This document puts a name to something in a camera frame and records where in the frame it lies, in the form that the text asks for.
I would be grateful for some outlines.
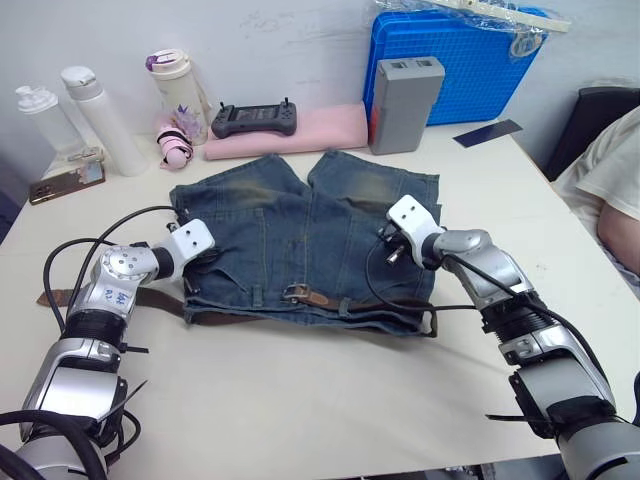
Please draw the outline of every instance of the white wall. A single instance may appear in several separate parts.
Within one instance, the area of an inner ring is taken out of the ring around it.
[[[355,102],[362,94],[372,2],[5,0],[0,188],[21,197],[52,156],[17,111],[16,87],[46,85],[75,118],[58,74],[68,65],[90,66],[127,126],[150,132],[159,97],[144,59],[155,50],[180,47],[196,61],[211,100],[256,104],[288,95],[302,108]],[[578,88],[603,77],[638,81],[640,8],[636,0],[533,3],[575,23],[571,33],[545,45],[504,114],[524,127],[518,141],[544,163]],[[9,180],[9,167],[18,181]]]

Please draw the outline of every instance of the black cable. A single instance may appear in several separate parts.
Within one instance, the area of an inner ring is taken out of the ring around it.
[[[0,414],[0,426],[14,423],[37,422],[55,428],[64,435],[78,454],[89,480],[107,480],[100,457],[80,426],[66,415],[44,410],[22,410]]]
[[[116,448],[122,448],[124,445],[124,428],[122,428],[122,422],[118,427],[118,443],[116,444]]]
[[[120,441],[118,440],[118,447],[111,453],[108,453],[107,455],[105,455],[104,460],[107,464],[107,466],[111,466],[113,465],[115,462],[118,461],[118,459],[120,458],[120,455],[122,455],[122,453],[129,448],[131,445],[133,445],[135,443],[136,440],[138,440],[138,437],[140,436],[140,433],[142,432],[142,425],[140,424],[140,420],[138,420],[135,415],[133,415],[133,413],[129,412],[128,410],[124,410],[122,412],[122,415],[127,417],[129,419],[129,421],[133,424],[134,427],[134,432],[133,435],[131,435],[131,438],[129,438],[129,440],[127,440],[124,444],[120,444]]]
[[[602,365],[600,365],[595,352],[591,348],[591,345],[589,345],[589,342],[587,342],[587,339],[584,338],[582,333],[580,333],[580,330],[578,330],[571,322],[569,322],[569,320],[562,317],[553,310],[549,310],[548,308],[541,307],[540,305],[536,305],[534,303],[526,303],[525,306],[529,307],[531,310],[537,311],[538,313],[542,313],[543,315],[548,315],[549,317],[557,320],[558,323],[560,323],[564,328],[569,330],[573,334],[573,336],[576,337],[576,340],[578,340],[578,343],[580,343],[585,353],[589,357],[589,360],[591,360],[593,366],[596,367],[598,372],[600,372],[600,375],[602,375],[602,378],[604,378],[605,382],[609,383],[609,379],[605,375],[604,369],[602,368]]]
[[[485,279],[487,282],[492,283],[493,285],[495,285],[496,287],[498,287],[502,291],[504,291],[504,292],[508,293],[509,295],[511,295],[513,298],[516,298],[518,296],[518,294],[516,292],[514,292],[511,288],[506,286],[504,283],[502,283],[499,280],[493,278],[491,275],[483,272],[482,270],[478,269],[477,267],[475,267],[474,265],[470,264],[469,262],[461,259],[457,255],[447,254],[447,255],[444,256],[444,258],[447,258],[447,257],[452,259],[455,262],[460,263],[463,267],[468,268],[473,273],[475,273],[476,275],[479,275],[480,277]],[[542,307],[540,305],[536,305],[535,303],[532,303],[532,302],[523,303],[523,306],[528,307],[531,310],[534,310],[534,311],[536,311],[536,312],[538,312],[540,314],[547,315],[548,317],[551,317],[551,318],[555,319],[564,328],[569,330],[573,334],[573,336],[576,338],[576,340],[578,340],[578,343],[580,343],[580,345],[584,349],[585,353],[589,357],[589,360],[591,361],[591,363],[593,363],[593,366],[596,367],[598,372],[600,372],[600,375],[602,375],[604,380],[607,383],[609,383],[609,380],[607,379],[607,376],[604,373],[604,369],[602,368],[602,365],[600,364],[600,361],[596,357],[595,352],[591,348],[591,345],[589,345],[589,342],[587,342],[587,339],[584,338],[582,333],[580,333],[580,331],[571,322],[569,322],[569,320],[567,320],[566,318],[564,318],[560,314],[554,312],[553,310],[549,310],[548,308],[544,308],[544,307]]]
[[[156,210],[173,210],[174,212],[177,213],[177,210],[175,208],[170,207],[168,205],[157,205],[157,206],[154,206],[154,207],[143,208],[141,210],[137,210],[137,211],[135,211],[133,213],[130,213],[126,217],[121,218],[116,223],[114,223],[109,228],[107,228],[104,231],[104,233],[102,235],[100,235],[96,239],[96,241],[94,242],[93,246],[91,247],[91,249],[87,253],[87,256],[85,257],[84,262],[82,262],[82,267],[80,267],[80,272],[78,273],[78,278],[76,279],[76,283],[73,286],[73,292],[71,293],[71,297],[69,299],[69,305],[73,305],[75,303],[76,298],[78,297],[78,293],[80,292],[80,287],[82,286],[82,281],[84,280],[84,275],[87,272],[87,268],[89,267],[89,262],[91,262],[91,258],[93,257],[93,254],[96,252],[96,250],[100,246],[100,243],[102,243],[115,229],[120,227],[122,224],[128,222],[132,218],[135,218],[138,215],[142,215],[143,213],[153,212],[153,211],[156,211]]]
[[[638,372],[633,382],[633,393],[636,396],[636,416],[631,423],[636,427],[640,427],[640,372]]]
[[[14,480],[45,480],[40,473],[22,457],[0,444],[0,470]]]
[[[99,240],[97,238],[78,238],[76,240],[65,242],[62,245],[59,245],[58,247],[56,247],[55,250],[53,250],[47,257],[47,261],[44,262],[44,269],[42,271],[42,283],[44,284],[44,293],[47,296],[47,300],[49,301],[51,310],[53,310],[53,314],[56,317],[58,326],[60,327],[60,333],[64,331],[64,319],[62,318],[62,314],[60,313],[60,307],[56,303],[56,300],[53,297],[53,292],[51,291],[51,265],[53,264],[53,260],[65,248],[71,247],[73,245],[77,245],[79,243],[89,243],[89,242],[95,243],[98,241]],[[106,245],[115,245],[114,243],[107,242],[105,240],[100,241],[100,243],[104,243]]]
[[[483,272],[482,270],[480,270],[478,267],[476,267],[475,265],[472,265],[471,263],[467,262],[466,260],[463,260],[462,258],[460,258],[457,255],[448,253],[446,255],[444,255],[442,257],[442,259],[444,260],[445,258],[450,258],[454,261],[456,261],[457,263],[459,263],[460,265],[462,265],[463,267],[468,268],[469,270],[471,270],[473,273],[475,273],[476,275],[478,275],[479,277],[482,277],[483,279],[485,279],[487,282],[494,284],[496,287],[498,287],[500,290],[502,290],[503,292],[508,293],[509,295],[511,295],[512,297],[517,296],[517,293],[514,292],[511,288],[507,287],[504,283],[500,282],[499,280],[493,278],[491,275],[489,275],[486,272]]]
[[[429,302],[420,302],[418,300],[416,300],[415,303],[420,303],[421,306],[411,307],[408,305],[400,305],[399,303],[394,303],[384,298],[382,294],[378,292],[376,288],[373,286],[373,282],[371,280],[371,273],[369,271],[369,264],[371,263],[371,257],[373,255],[373,252],[381,242],[382,240],[378,239],[378,241],[374,243],[373,246],[369,249],[369,253],[367,253],[367,258],[365,260],[364,273],[365,273],[365,279],[367,280],[367,286],[369,287],[369,290],[371,290],[371,293],[373,293],[373,295],[382,303],[384,303],[386,306],[400,312],[415,312],[415,313],[439,312],[443,310],[475,310],[476,309],[476,307],[473,305],[439,305],[436,307]]]

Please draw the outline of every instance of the blue jeans shorts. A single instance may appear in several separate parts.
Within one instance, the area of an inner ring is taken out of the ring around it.
[[[385,308],[365,279],[365,258],[387,224],[385,214],[410,194],[440,218],[437,175],[366,162],[344,152],[324,154],[302,182],[277,155],[267,155],[171,191],[184,224],[203,220],[216,241],[210,255],[188,265],[185,315],[202,312],[260,316],[312,326],[366,328],[421,335],[422,315]],[[388,299],[427,300],[434,274],[404,255],[394,267],[379,247],[370,272]],[[304,286],[334,309],[287,295]],[[350,305],[371,304],[370,309]]]

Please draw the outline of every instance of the white water bottle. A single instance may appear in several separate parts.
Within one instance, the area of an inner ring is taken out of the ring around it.
[[[148,162],[136,147],[93,71],[87,67],[67,67],[60,76],[69,96],[89,120],[118,172],[125,177],[141,174]]]
[[[58,96],[44,87],[16,89],[18,110],[33,119],[42,136],[65,157],[80,153],[87,145],[58,104]]]
[[[162,94],[162,103],[193,145],[207,141],[209,104],[191,69],[189,56],[177,48],[147,57],[147,70]]]

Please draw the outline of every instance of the table surface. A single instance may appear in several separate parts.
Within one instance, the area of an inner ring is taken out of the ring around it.
[[[640,303],[529,157],[509,136],[464,149],[452,137],[479,124],[430,127],[418,151],[361,158],[441,175],[442,222],[482,228],[520,263],[550,308],[567,317],[597,352],[619,413],[634,413],[640,368]],[[26,205],[0,247],[0,411],[20,407],[42,358],[57,339],[49,310],[34,301],[42,265],[58,244],[97,236],[127,213],[168,204],[189,184],[249,161],[195,160],[180,172],[158,168],[156,146],[139,177],[106,183],[39,206]],[[285,155],[303,179],[321,153]],[[172,217],[138,217],[113,241],[157,242]],[[54,264],[54,288],[69,288],[85,248]],[[155,285],[179,293],[176,285]],[[431,301],[464,303],[457,280],[438,272]],[[149,379],[129,409],[142,421],[138,442],[110,478],[336,478],[543,455],[553,441],[526,424],[489,421],[520,414],[512,373],[493,335],[473,311],[442,312],[437,339],[310,328],[271,320],[192,325],[139,308],[127,340],[150,355],[128,354],[120,375]],[[17,429],[0,442],[16,448]]]

